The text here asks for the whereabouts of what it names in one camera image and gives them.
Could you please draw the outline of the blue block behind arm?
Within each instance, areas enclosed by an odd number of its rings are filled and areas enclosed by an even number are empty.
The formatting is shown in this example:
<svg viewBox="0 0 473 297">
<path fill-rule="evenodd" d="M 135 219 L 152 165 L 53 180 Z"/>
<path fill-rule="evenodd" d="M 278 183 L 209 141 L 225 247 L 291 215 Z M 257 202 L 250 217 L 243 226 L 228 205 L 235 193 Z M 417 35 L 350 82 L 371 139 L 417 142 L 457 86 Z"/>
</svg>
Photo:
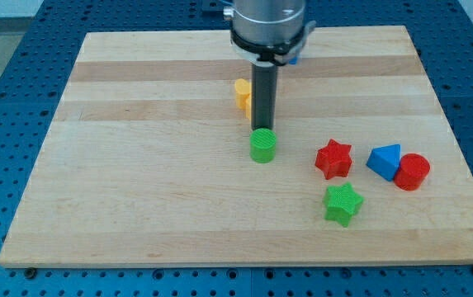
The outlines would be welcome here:
<svg viewBox="0 0 473 297">
<path fill-rule="evenodd" d="M 289 61 L 289 64 L 291 64 L 291 65 L 296 65 L 296 64 L 297 64 L 297 61 L 298 61 L 298 58 L 297 58 L 297 57 L 294 57 L 293 59 L 291 59 L 291 60 Z"/>
</svg>

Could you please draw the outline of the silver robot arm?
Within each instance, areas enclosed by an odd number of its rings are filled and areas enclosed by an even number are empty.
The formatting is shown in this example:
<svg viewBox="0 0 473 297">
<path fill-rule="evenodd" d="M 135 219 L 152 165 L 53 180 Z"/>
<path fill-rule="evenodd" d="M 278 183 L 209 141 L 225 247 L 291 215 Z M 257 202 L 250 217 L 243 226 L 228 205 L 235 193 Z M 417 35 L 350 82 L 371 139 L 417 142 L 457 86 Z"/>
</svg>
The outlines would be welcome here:
<svg viewBox="0 0 473 297">
<path fill-rule="evenodd" d="M 315 21 L 306 0 L 234 0 L 223 8 L 234 52 L 251 64 L 281 67 L 299 56 Z"/>
</svg>

